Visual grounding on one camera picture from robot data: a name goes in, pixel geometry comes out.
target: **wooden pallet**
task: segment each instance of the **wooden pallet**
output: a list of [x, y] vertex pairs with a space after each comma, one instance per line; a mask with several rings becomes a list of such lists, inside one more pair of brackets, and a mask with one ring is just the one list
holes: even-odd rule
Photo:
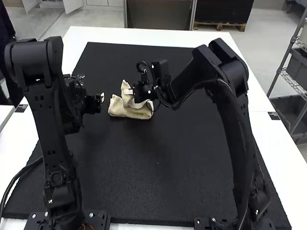
[[194, 22], [194, 30], [198, 30], [198, 25], [215, 25], [216, 30], [221, 31], [223, 25], [232, 25], [237, 27], [240, 32], [245, 31], [246, 23], [238, 24], [238, 23], [205, 23], [205, 22]]

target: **black rubber mat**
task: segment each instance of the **black rubber mat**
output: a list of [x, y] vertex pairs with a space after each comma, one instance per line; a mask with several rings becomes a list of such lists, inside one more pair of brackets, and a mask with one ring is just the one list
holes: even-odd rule
[[[67, 136], [78, 162], [84, 208], [106, 210], [112, 222], [193, 226], [195, 217], [236, 218], [224, 128], [204, 90], [177, 111], [161, 106], [148, 121], [107, 113], [122, 79], [139, 80], [138, 61], [166, 58], [175, 76], [191, 57], [189, 48], [87, 44], [74, 74], [86, 74], [88, 93], [105, 92], [106, 100], [100, 114], [85, 115], [84, 128]], [[30, 161], [40, 155], [37, 145]], [[261, 156], [260, 162], [271, 185], [269, 216], [278, 229], [291, 229]], [[4, 217], [44, 211], [43, 174], [40, 166], [20, 179]]]

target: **floor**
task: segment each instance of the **floor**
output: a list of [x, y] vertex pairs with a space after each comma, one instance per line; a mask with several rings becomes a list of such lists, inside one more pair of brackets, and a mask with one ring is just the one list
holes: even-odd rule
[[[18, 39], [35, 37], [42, 40], [49, 36], [64, 36], [71, 25], [124, 27], [122, 12], [77, 10], [67, 15], [62, 9], [35, 8], [27, 15], [24, 8], [7, 7], [7, 10]], [[301, 8], [295, 8], [290, 14], [281, 10], [253, 9], [244, 33], [236, 28], [223, 27], [223, 32], [229, 32], [235, 40], [265, 92], [270, 87], [301, 14]], [[200, 27], [199, 30], [215, 31], [210, 26]], [[295, 94], [293, 89], [279, 79], [272, 97], [292, 94]], [[299, 148], [307, 161], [307, 145]]]

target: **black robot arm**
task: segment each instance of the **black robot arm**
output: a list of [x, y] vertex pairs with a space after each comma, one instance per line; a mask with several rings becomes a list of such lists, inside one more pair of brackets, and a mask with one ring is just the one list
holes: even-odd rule
[[[48, 218], [35, 224], [45, 221], [39, 228], [44, 230], [77, 230], [84, 224], [80, 182], [65, 135], [79, 132], [83, 115], [99, 113], [102, 103], [100, 95], [86, 94], [83, 76], [63, 76], [62, 53], [61, 37], [22, 40], [5, 49], [7, 69], [29, 102], [43, 154]], [[38, 229], [30, 225], [26, 229]]]
[[[245, 62], [222, 40], [210, 42], [192, 51], [193, 59], [173, 80], [167, 61], [137, 64], [141, 81], [134, 84], [136, 103], [158, 99], [177, 110], [195, 90], [204, 88], [216, 104], [226, 134], [233, 167], [233, 194], [238, 218], [224, 226], [210, 219], [212, 229], [263, 230], [272, 223], [265, 218], [270, 204], [268, 186], [258, 162], [248, 114], [248, 68]], [[147, 77], [151, 72], [153, 81]], [[202, 223], [195, 218], [195, 227]]]

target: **beige towel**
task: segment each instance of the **beige towel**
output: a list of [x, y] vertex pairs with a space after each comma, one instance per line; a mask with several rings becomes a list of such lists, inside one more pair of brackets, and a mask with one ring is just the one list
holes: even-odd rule
[[131, 87], [125, 80], [123, 80], [120, 89], [121, 97], [113, 94], [110, 100], [108, 113], [111, 116], [125, 116], [142, 120], [152, 117], [154, 110], [153, 102], [144, 101], [142, 103], [135, 103], [132, 90], [130, 90]]

